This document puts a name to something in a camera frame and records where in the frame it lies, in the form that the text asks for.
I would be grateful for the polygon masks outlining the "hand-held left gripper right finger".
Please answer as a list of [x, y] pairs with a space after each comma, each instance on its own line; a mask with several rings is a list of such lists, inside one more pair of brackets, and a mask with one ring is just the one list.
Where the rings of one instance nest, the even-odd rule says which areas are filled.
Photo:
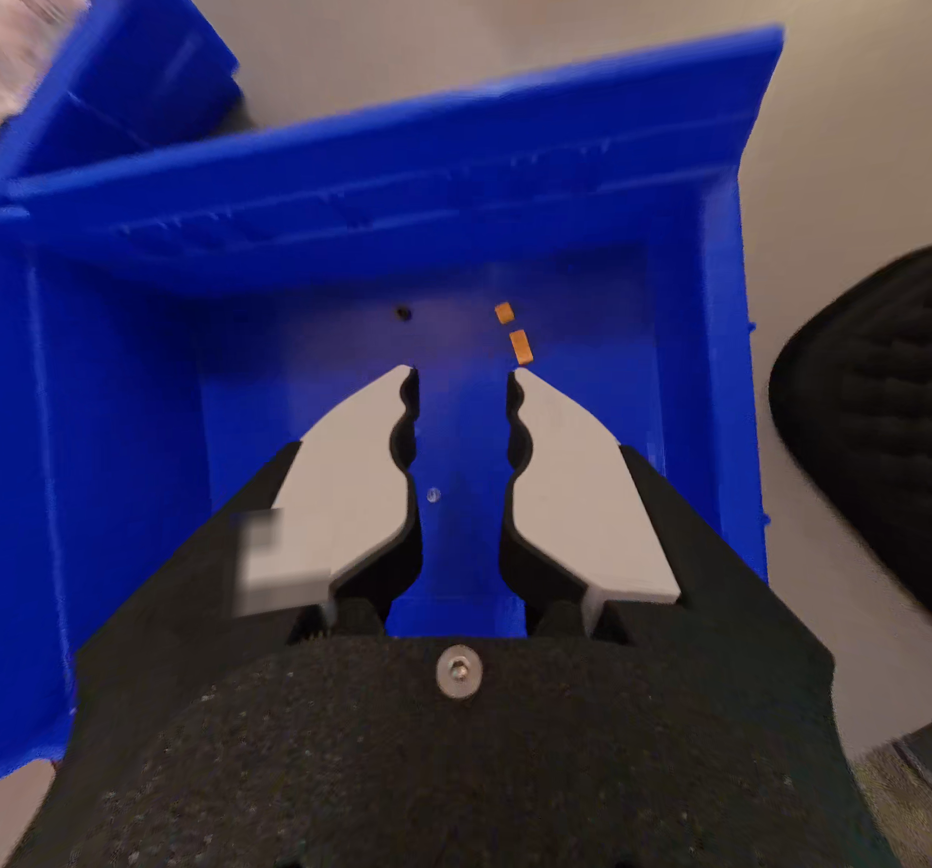
[[508, 377], [506, 416], [500, 575], [526, 623], [557, 603], [584, 625], [607, 602], [676, 604], [681, 587], [612, 432], [526, 368]]

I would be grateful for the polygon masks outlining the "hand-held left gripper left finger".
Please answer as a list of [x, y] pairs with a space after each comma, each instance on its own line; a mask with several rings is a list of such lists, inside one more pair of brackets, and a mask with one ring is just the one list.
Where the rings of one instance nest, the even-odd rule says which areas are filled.
[[399, 365], [300, 440], [271, 508], [269, 605], [364, 598], [391, 606], [421, 571], [418, 371]]

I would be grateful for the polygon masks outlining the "blue plastic storage bin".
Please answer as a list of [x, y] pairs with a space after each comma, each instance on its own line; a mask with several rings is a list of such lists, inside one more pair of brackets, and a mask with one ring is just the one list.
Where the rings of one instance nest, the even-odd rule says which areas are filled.
[[191, 0], [89, 0], [2, 131], [2, 183], [200, 139], [239, 99], [238, 66]]
[[124, 600], [398, 364], [420, 373], [425, 562], [389, 631], [516, 636], [498, 303], [533, 371], [765, 579], [737, 175], [782, 45], [640, 50], [13, 184], [2, 776], [63, 757], [74, 658]]

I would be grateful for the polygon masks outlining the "white paper bags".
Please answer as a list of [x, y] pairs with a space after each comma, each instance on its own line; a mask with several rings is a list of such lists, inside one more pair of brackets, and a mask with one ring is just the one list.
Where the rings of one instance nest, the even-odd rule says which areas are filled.
[[1, 122], [28, 105], [88, 0], [1, 0]]

